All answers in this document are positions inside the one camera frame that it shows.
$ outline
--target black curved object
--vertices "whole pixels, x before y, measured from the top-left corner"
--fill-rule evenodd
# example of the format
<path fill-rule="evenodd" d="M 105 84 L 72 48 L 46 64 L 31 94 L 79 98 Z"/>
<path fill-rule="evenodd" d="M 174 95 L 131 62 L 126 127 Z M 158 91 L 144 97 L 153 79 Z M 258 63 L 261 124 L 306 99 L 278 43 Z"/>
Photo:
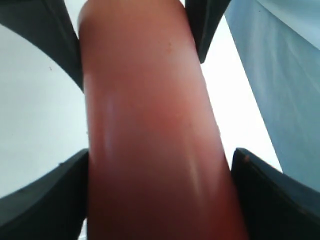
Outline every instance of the black curved object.
<path fill-rule="evenodd" d="M 83 89 L 79 40 L 64 0 L 0 0 L 0 24 L 42 50 Z"/>
<path fill-rule="evenodd" d="M 250 240 L 320 239 L 320 193 L 277 171 L 244 148 L 233 156 Z"/>
<path fill-rule="evenodd" d="M 87 216 L 88 150 L 0 199 L 0 240 L 77 240 Z"/>
<path fill-rule="evenodd" d="M 230 0 L 185 0 L 185 9 L 200 63 L 204 63 Z"/>

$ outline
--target black plastic piece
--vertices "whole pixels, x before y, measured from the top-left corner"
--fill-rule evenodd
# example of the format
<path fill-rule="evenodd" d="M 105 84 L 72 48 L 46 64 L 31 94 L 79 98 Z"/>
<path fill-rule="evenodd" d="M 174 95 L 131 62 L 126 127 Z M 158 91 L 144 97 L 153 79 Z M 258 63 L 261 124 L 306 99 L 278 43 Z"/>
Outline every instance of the black plastic piece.
<path fill-rule="evenodd" d="M 77 240 L 87 216 L 88 150 L 0 199 L 0 240 Z"/>
<path fill-rule="evenodd" d="M 230 0 L 185 0 L 186 13 L 200 63 L 204 63 Z"/>
<path fill-rule="evenodd" d="M 79 40 L 64 0 L 0 0 L 0 24 L 42 50 L 83 89 Z"/>
<path fill-rule="evenodd" d="M 246 149 L 235 151 L 232 177 L 250 240 L 320 239 L 320 193 Z"/>

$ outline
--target reddish-brown cylindrical object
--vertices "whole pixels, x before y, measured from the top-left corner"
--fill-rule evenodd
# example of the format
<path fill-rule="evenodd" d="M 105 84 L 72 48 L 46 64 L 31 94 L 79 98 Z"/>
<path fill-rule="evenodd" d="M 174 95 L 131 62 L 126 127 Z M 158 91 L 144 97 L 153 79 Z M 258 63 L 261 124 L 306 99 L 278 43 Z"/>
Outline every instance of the reddish-brown cylindrical object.
<path fill-rule="evenodd" d="M 185 9 L 88 0 L 90 240 L 246 240 Z"/>

